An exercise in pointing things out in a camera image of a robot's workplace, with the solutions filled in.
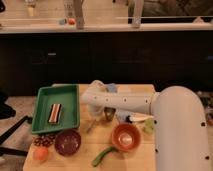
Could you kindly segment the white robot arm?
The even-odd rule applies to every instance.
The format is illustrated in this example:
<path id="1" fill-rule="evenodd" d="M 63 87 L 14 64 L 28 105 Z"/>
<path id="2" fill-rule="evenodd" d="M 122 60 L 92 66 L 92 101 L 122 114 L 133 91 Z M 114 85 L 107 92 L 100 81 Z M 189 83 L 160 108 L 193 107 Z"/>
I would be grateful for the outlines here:
<path id="1" fill-rule="evenodd" d="M 204 107 L 192 90 L 101 92 L 99 83 L 82 93 L 84 103 L 154 116 L 156 171 L 213 171 Z"/>

